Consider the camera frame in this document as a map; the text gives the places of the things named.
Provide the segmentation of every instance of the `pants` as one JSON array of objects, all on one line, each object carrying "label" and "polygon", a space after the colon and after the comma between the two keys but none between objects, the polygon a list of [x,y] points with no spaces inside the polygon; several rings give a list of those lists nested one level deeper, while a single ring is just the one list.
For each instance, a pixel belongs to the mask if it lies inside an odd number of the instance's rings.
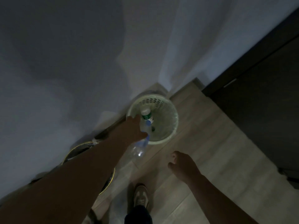
[{"label": "pants", "polygon": [[138,205],[127,214],[125,224],[152,224],[152,217],[144,206]]}]

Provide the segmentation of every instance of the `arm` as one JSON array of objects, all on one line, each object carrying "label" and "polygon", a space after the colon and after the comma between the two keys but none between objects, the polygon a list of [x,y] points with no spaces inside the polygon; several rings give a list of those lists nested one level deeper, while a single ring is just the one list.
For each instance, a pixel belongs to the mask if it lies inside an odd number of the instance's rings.
[{"label": "arm", "polygon": [[257,224],[248,214],[220,192],[204,177],[192,158],[184,153],[172,153],[174,163],[168,167],[175,176],[185,182],[211,224]]},{"label": "arm", "polygon": [[81,224],[127,147],[147,136],[140,116],[45,176],[0,208],[1,223]]}]

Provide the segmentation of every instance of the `floor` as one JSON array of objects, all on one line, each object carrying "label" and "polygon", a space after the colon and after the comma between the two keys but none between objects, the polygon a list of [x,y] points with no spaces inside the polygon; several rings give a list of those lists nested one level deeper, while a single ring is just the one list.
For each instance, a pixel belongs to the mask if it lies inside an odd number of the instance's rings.
[{"label": "floor", "polygon": [[201,91],[190,83],[171,100],[179,127],[168,143],[151,146],[144,157],[126,153],[109,188],[93,209],[103,223],[123,223],[137,182],[150,193],[153,223],[208,223],[189,188],[171,174],[175,150],[189,154],[200,171],[259,223],[298,223],[299,191]]}]

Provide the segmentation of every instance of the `dark door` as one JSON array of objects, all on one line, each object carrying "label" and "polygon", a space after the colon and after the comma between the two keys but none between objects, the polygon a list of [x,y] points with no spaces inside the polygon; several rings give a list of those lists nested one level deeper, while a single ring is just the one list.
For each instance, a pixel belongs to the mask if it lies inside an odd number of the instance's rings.
[{"label": "dark door", "polygon": [[211,98],[276,166],[299,179],[299,37]]}]

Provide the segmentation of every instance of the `shoe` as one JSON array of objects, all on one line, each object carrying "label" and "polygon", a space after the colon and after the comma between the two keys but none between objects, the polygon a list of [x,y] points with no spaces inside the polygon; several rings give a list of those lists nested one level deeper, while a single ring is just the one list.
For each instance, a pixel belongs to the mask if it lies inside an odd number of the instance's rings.
[{"label": "shoe", "polygon": [[137,186],[134,193],[134,207],[142,205],[145,208],[147,208],[148,203],[149,200],[147,188],[145,187],[145,185]]}]

